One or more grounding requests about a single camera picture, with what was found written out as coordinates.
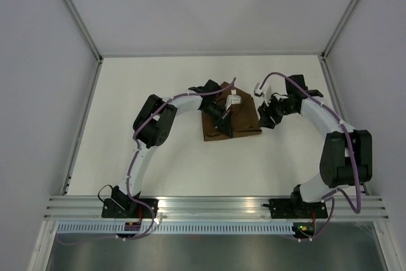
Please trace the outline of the brown cloth napkin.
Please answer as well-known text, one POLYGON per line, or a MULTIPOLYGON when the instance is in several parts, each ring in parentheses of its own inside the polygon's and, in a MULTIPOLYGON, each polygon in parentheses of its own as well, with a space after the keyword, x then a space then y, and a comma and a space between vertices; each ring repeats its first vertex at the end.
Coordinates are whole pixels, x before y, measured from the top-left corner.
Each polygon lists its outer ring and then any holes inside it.
MULTIPOLYGON (((212 86, 212 88, 223 89, 224 91, 219 93, 213 98, 209 99, 209 102, 214 101, 221 106, 225 107, 226 98, 231 93, 231 89, 227 88, 228 83, 223 82, 220 85, 212 86)), ((242 138, 247 136, 254 136, 261 134, 261 128, 258 123, 258 115, 256 112, 253 97, 237 88, 237 94, 242 97, 242 103, 239 105, 232 105, 231 111, 231 124, 233 129, 233 138, 242 138)), ((212 119, 202 112, 202 134, 205 142, 229 140, 224 134, 217 131, 213 126, 212 119)))

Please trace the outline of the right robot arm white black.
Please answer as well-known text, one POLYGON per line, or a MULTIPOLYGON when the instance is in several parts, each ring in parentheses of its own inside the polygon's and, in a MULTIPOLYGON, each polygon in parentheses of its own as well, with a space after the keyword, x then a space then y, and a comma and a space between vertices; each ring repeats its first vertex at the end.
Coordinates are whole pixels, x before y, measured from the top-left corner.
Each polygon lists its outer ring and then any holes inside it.
POLYGON ((291 192, 289 208, 297 217, 306 216, 313 203, 331 199, 341 193, 352 211, 362 210, 361 185, 372 178, 372 135, 356 129, 342 119, 325 102, 317 89, 309 89, 302 74, 284 76, 286 93, 281 98, 268 94, 267 81, 254 89, 263 98, 258 107, 259 126, 275 129, 285 116, 299 114, 307 119, 324 139, 319 172, 296 185, 291 192))

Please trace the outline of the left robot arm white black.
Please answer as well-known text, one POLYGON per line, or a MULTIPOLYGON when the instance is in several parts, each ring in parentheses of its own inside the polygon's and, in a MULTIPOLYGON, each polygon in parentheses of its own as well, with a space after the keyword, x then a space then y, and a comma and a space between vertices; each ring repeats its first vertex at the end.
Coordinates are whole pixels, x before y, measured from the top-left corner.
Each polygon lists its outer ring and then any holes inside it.
POLYGON ((148 164, 156 149, 167 140, 176 116, 201 111, 212 119, 216 130, 231 138, 233 131, 230 103, 220 106, 216 99, 228 89, 234 94, 234 83, 235 80, 221 88, 210 79, 204 86, 188 88, 186 92, 167 99, 150 95, 133 123, 133 140, 136 143, 134 157, 123 181, 113 187, 105 205, 112 205, 126 218, 133 217, 138 212, 138 197, 148 164))

